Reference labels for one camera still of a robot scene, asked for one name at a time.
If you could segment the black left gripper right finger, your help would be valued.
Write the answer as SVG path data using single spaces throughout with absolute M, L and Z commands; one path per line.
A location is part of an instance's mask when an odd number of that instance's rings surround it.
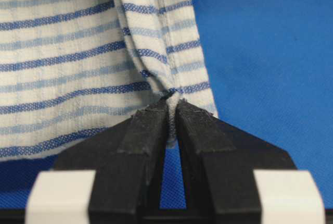
M 288 152 L 187 101 L 176 108 L 187 223 L 324 223 L 307 170 Z

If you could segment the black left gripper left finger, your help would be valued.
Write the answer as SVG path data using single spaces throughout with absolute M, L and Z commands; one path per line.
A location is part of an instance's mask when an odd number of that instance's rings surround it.
M 162 173 L 165 100 L 61 152 L 40 172 L 25 223 L 137 223 L 154 175 Z

